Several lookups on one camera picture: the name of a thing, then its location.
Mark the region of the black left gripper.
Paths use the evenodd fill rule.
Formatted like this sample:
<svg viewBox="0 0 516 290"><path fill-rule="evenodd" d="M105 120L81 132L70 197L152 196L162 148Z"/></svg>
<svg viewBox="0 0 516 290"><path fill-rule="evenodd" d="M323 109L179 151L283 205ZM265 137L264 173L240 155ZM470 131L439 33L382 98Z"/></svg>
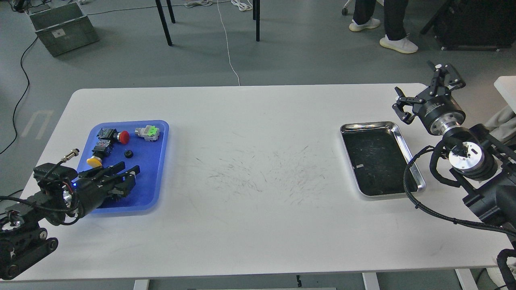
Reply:
<svg viewBox="0 0 516 290"><path fill-rule="evenodd" d="M79 172L75 182L76 196L79 199L77 215L79 218L97 209L106 198L120 200L129 195L136 186L136 176L140 174L140 166L119 173L125 169L125 162L112 166L98 166Z"/></svg>

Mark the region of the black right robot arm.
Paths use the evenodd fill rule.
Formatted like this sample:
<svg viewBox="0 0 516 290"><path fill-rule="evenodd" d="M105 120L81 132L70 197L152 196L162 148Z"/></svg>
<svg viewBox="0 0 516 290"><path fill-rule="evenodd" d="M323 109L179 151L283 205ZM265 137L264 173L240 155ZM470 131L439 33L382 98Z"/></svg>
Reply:
<svg viewBox="0 0 516 290"><path fill-rule="evenodd" d="M415 208L431 216L515 237L515 150L492 136L483 124L463 126L466 114L452 92L465 85L451 64L437 64L433 66L431 83L415 97L407 97L395 87L397 99L392 108L400 120L411 124L418 117L429 134L442 137L435 146L424 147L407 162L402 185ZM438 182L466 191L463 203L478 222L438 213L409 191L408 172L426 153L432 154L429 169Z"/></svg>

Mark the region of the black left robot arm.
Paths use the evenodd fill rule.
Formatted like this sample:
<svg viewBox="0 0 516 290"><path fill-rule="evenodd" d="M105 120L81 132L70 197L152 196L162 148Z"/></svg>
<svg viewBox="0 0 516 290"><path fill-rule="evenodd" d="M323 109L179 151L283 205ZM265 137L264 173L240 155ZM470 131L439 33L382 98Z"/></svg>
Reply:
<svg viewBox="0 0 516 290"><path fill-rule="evenodd" d="M120 162L77 172L62 163L46 163L33 170L40 191L26 199L4 196L15 203L1 218L1 279L11 280L54 252L57 238L39 225L72 225L107 199L126 197L136 185L140 167L125 169Z"/></svg>

